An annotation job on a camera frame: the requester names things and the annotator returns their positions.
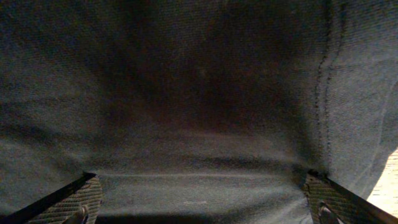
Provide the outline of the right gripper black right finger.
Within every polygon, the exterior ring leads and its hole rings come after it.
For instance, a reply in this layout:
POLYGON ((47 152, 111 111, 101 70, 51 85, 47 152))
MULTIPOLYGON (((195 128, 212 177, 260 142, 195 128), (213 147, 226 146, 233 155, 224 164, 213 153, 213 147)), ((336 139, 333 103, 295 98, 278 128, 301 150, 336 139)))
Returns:
POLYGON ((310 170, 303 191, 313 224, 397 224, 397 218, 310 170))

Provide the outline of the dark green cloth garment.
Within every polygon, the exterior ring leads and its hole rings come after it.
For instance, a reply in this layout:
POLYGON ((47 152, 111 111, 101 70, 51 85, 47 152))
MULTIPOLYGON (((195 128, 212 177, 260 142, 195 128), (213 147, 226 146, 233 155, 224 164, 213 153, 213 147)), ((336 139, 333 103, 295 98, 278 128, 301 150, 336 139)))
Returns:
POLYGON ((310 223, 396 149, 396 0, 1 2, 2 215, 92 172, 103 223, 310 223))

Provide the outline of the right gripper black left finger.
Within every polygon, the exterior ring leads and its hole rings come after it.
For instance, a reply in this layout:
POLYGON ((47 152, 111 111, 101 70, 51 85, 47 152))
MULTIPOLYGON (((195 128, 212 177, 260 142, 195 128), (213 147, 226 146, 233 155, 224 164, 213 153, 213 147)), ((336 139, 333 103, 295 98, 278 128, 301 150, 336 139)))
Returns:
POLYGON ((93 173, 1 219, 1 224, 95 224, 103 189, 93 173))

